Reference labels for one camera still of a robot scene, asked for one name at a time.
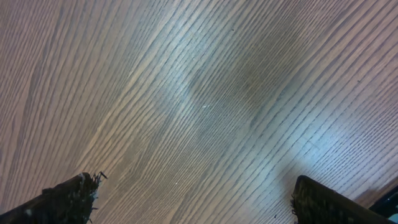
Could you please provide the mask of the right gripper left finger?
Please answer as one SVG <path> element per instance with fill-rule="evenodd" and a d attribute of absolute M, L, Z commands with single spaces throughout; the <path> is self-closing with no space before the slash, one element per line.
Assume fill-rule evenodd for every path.
<path fill-rule="evenodd" d="M 97 192 L 103 172 L 82 172 L 71 179 L 1 214 L 1 224 L 87 224 L 98 198 Z"/>

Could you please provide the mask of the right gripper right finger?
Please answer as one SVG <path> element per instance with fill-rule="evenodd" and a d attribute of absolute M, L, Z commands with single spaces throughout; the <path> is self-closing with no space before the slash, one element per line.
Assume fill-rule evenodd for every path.
<path fill-rule="evenodd" d="M 298 224 L 395 224 L 306 175 L 297 177 L 291 205 Z"/>

